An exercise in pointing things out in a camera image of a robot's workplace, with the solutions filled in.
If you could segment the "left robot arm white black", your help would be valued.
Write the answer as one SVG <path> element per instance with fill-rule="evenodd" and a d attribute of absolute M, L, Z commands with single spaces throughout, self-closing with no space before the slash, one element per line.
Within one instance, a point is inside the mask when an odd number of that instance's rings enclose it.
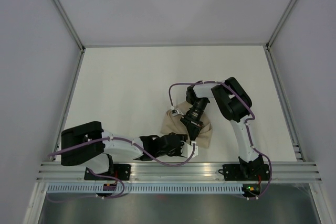
<path fill-rule="evenodd" d="M 190 157 L 193 147 L 187 135 L 140 136 L 135 138 L 112 134 L 102 128 L 99 121 L 63 130 L 61 149 L 65 150 L 80 144 L 108 137 L 109 140 L 87 144 L 61 154 L 62 166 L 85 166 L 104 180 L 114 176 L 113 161 L 137 160 L 152 161 L 161 156 Z"/>

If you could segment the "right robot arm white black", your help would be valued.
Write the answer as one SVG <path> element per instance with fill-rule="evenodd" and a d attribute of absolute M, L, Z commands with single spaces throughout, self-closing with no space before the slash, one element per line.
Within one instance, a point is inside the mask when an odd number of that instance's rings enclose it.
<path fill-rule="evenodd" d="M 238 144 L 239 169 L 235 172 L 243 180 L 260 179 L 263 157 L 255 151 L 248 121 L 253 119 L 252 102 L 239 82 L 230 77 L 223 82 L 198 81 L 186 90 L 186 102 L 192 107 L 180 118 L 191 141 L 200 134 L 201 117 L 210 99 L 214 99 L 222 116 L 231 123 Z"/>

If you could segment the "beige cloth napkin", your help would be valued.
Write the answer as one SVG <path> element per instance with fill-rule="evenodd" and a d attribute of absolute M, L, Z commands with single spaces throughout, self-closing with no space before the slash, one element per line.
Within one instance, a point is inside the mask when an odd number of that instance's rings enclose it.
<path fill-rule="evenodd" d="M 175 107 L 179 108 L 183 115 L 178 116 L 172 116 L 171 109 L 168 110 L 163 119 L 161 133 L 164 135 L 169 133 L 186 134 L 190 140 L 187 129 L 180 121 L 180 118 L 191 112 L 202 113 L 201 121 L 203 122 L 203 126 L 195 142 L 201 148 L 209 148 L 213 129 L 209 118 L 204 114 L 208 103 L 209 100 L 207 98 L 197 99 L 195 103 L 188 103 L 186 101 L 180 103 Z"/>

